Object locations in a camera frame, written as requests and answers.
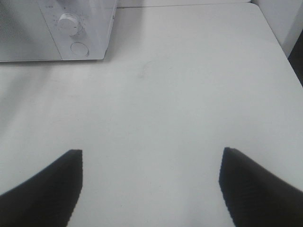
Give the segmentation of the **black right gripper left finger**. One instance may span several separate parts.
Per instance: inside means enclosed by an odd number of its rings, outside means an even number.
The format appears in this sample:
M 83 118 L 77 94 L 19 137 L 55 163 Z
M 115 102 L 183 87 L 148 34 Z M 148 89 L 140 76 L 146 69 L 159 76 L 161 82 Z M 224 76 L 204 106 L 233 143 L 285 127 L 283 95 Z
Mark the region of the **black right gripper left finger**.
M 64 153 L 0 196 L 2 227 L 65 227 L 82 190 L 82 150 Z

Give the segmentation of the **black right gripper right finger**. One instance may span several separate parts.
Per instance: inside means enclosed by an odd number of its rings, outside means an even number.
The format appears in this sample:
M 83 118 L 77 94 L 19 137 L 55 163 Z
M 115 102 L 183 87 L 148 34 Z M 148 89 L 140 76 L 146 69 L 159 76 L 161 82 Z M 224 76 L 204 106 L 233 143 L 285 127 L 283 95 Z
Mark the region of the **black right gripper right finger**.
M 303 192 L 237 149 L 223 150 L 219 186 L 237 227 L 303 225 Z

